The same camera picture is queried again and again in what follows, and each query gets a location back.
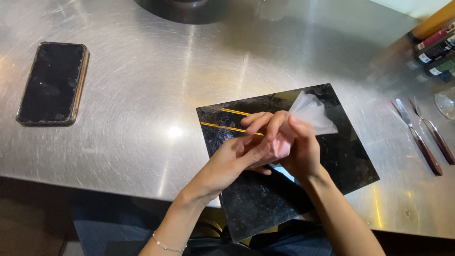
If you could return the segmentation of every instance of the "finger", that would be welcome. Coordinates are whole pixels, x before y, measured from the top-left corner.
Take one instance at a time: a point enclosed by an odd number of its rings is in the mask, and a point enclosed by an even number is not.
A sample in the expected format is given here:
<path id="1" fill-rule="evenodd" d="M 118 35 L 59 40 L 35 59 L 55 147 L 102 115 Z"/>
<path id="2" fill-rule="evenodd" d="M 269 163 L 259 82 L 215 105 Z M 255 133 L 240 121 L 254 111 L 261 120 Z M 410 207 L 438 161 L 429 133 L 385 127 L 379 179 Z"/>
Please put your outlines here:
<path id="1" fill-rule="evenodd" d="M 241 121 L 240 121 L 240 124 L 243 125 L 243 126 L 249 126 L 254 120 L 258 119 L 259 117 L 261 117 L 265 112 L 259 112 L 259 113 L 254 113 L 254 114 L 251 114 L 245 118 L 243 118 Z"/>
<path id="2" fill-rule="evenodd" d="M 281 110 L 276 112 L 272 119 L 267 124 L 267 135 L 266 138 L 268 141 L 272 141 L 277 136 L 280 126 L 283 124 L 286 119 L 287 111 Z"/>
<path id="3" fill-rule="evenodd" d="M 288 125 L 298 138 L 309 138 L 314 136 L 313 129 L 310 124 L 297 120 L 292 115 L 288 118 Z"/>
<path id="4" fill-rule="evenodd" d="M 267 168 L 265 168 L 263 166 L 256 167 L 256 168 L 252 169 L 252 171 L 260 173 L 260 174 L 263 174 L 263 175 L 271 175 L 272 174 L 272 171 L 270 169 L 267 169 Z"/>
<path id="5" fill-rule="evenodd" d="M 270 112 L 264 113 L 261 117 L 258 119 L 254 120 L 250 126 L 247 128 L 246 133 L 247 134 L 254 134 L 256 133 L 262 126 L 265 126 L 268 124 L 270 119 L 272 119 L 273 114 Z"/>
<path id="6" fill-rule="evenodd" d="M 246 152 L 242 157 L 237 159 L 240 168 L 245 169 L 248 166 L 258 162 L 270 151 L 270 143 L 263 140 L 258 146 L 254 147 L 250 151 Z"/>

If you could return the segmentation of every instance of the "piping bag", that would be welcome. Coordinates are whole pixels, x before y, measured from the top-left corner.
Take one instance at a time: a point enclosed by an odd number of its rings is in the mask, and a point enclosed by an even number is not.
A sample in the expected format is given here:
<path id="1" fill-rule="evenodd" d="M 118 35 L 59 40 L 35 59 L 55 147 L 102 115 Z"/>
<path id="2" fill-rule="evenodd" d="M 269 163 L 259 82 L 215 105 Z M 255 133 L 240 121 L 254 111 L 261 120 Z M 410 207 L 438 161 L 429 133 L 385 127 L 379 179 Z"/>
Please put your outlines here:
<path id="1" fill-rule="evenodd" d="M 311 124 L 315 135 L 338 133 L 335 124 L 325 114 L 324 104 L 313 94 L 306 94 L 301 91 L 289 109 L 289 115 Z M 269 153 L 247 169 L 263 166 L 289 156 L 291 146 L 297 135 L 289 128 L 288 117 L 286 117 L 273 141 L 262 140 L 261 143 L 271 144 Z"/>

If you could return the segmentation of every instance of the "brushed metal surface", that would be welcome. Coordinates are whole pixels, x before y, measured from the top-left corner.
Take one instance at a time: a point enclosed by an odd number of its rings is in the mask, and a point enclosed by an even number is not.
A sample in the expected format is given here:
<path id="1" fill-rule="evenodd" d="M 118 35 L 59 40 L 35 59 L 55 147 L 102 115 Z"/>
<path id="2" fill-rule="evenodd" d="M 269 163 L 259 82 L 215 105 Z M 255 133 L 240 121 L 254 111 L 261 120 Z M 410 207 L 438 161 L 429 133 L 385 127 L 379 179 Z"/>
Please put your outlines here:
<path id="1" fill-rule="evenodd" d="M 455 167 L 411 115 L 436 178 L 390 104 L 416 96 L 455 148 L 433 100 L 446 86 L 406 65 L 404 38 L 387 49 L 418 21 L 367 0 L 268 3 L 233 1 L 226 20 L 185 25 L 133 0 L 1 1 L 0 175 L 173 200 L 208 160 L 196 107 L 329 82 L 381 177 L 346 196 L 357 212 L 373 229 L 455 238 Z M 91 53 L 71 127 L 15 121 L 42 41 Z"/>

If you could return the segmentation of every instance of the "silver bracelet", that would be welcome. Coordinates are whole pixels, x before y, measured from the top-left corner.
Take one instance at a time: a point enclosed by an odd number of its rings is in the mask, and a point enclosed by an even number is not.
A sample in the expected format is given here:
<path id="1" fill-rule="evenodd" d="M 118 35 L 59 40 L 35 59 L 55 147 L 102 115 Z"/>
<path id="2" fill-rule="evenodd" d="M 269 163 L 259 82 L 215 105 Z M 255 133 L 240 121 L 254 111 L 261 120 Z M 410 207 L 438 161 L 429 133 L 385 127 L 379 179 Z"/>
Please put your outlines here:
<path id="1" fill-rule="evenodd" d="M 173 252 L 183 252 L 187 246 L 185 246 L 185 248 L 183 248 L 183 250 L 176 250 L 176 249 L 171 249 L 169 247 L 167 247 L 166 245 L 160 243 L 158 240 L 157 240 L 157 237 L 155 236 L 155 232 L 153 232 L 153 235 L 152 237 L 155 239 L 155 241 L 157 242 L 157 245 L 161 246 L 161 248 L 163 248 L 163 250 L 167 250 L 167 251 L 173 251 Z"/>

